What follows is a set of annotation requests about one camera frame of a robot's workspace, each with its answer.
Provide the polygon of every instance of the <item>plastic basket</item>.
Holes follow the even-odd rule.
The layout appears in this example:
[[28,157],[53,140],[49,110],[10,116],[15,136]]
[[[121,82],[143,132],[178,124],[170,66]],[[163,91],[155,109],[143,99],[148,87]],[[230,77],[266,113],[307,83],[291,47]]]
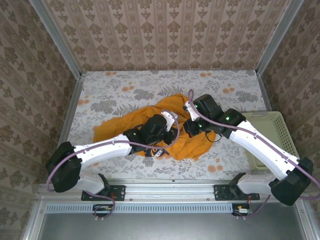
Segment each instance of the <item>plastic basket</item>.
[[[295,155],[299,158],[296,147],[282,114],[278,111],[264,111],[264,112],[246,112],[243,113],[248,121],[265,137],[276,144],[279,148],[286,152]],[[246,156],[250,169],[253,170],[267,170],[268,168],[259,161],[255,156],[246,150]]]

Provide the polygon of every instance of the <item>orange towel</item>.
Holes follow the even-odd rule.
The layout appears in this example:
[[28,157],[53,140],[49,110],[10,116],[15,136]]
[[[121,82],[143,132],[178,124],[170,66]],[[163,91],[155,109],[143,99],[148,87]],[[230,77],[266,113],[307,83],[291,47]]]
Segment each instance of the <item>orange towel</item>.
[[[155,114],[161,114],[162,110],[169,110],[176,113],[179,118],[180,136],[178,141],[171,147],[165,150],[147,149],[146,151],[138,152],[137,154],[144,157],[170,155],[176,160],[193,158],[195,161],[198,157],[206,153],[212,146],[212,142],[208,141],[204,132],[190,138],[183,128],[183,123],[190,118],[190,114],[183,110],[183,106],[188,98],[182,94],[175,94],[164,98],[154,106],[146,106],[134,112],[128,113],[122,117],[115,117],[101,126],[97,127],[94,131],[93,142],[100,142],[103,140],[111,139],[119,134],[122,134],[128,129],[132,129],[137,125],[144,124],[146,121],[153,117]],[[211,131],[207,134],[211,141],[215,140],[216,134]],[[156,144],[158,147],[164,147],[163,141]]]

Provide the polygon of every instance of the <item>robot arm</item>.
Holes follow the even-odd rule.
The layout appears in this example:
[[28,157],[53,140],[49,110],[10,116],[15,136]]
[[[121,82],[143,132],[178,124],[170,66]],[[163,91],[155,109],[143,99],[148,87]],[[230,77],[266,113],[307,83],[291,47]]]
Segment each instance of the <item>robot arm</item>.
[[[54,191],[62,193],[70,189],[79,189],[106,196],[110,190],[106,178],[102,174],[85,172],[86,168],[106,159],[143,151],[146,145],[161,141],[168,145],[173,144],[179,130],[172,125],[178,116],[167,111],[161,114],[149,118],[140,129],[136,127],[126,130],[108,140],[76,146],[72,146],[69,141],[63,142],[45,165],[49,174],[54,171],[51,178]],[[69,160],[57,168],[67,156],[70,157]]]
[[[272,174],[267,175],[239,173],[230,182],[233,185],[230,187],[236,188],[233,189],[233,192],[235,194],[242,192],[245,194],[273,195],[281,203],[292,206],[308,187],[311,180],[288,161],[291,160],[307,173],[312,174],[313,163],[311,160],[306,157],[298,159],[296,156],[282,150],[258,132],[238,111],[228,109],[226,112],[223,112],[221,107],[208,94],[200,96],[193,101],[193,104],[196,110],[206,118],[225,124],[226,126],[238,127],[245,131],[219,126],[202,119],[187,101],[184,109],[190,113],[191,118],[183,124],[183,127],[190,138],[201,132],[214,131],[216,134],[223,135],[247,149],[272,172]],[[267,144],[264,144],[257,136],[265,140]],[[286,158],[281,157],[273,149],[280,151]]]

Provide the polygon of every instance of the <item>gray floor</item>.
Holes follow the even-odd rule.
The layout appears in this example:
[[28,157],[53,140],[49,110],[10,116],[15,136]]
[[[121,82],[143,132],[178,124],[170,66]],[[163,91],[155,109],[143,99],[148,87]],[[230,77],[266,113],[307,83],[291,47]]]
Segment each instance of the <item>gray floor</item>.
[[47,214],[40,240],[305,240],[295,207],[268,203],[246,220],[230,214]]

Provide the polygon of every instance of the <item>floral tablecloth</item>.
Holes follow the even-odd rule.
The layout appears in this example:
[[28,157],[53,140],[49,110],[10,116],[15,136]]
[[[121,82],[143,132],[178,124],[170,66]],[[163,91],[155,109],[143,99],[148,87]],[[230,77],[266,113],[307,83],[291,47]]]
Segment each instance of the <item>floral tablecloth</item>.
[[[86,74],[68,140],[73,145],[92,143],[94,129],[104,121],[176,93],[187,95],[189,89],[194,90],[194,98],[211,94],[223,110],[266,110],[253,70],[94,71]],[[230,180],[250,168],[245,149],[222,138],[198,161],[133,154],[108,159],[89,170],[117,179]]]

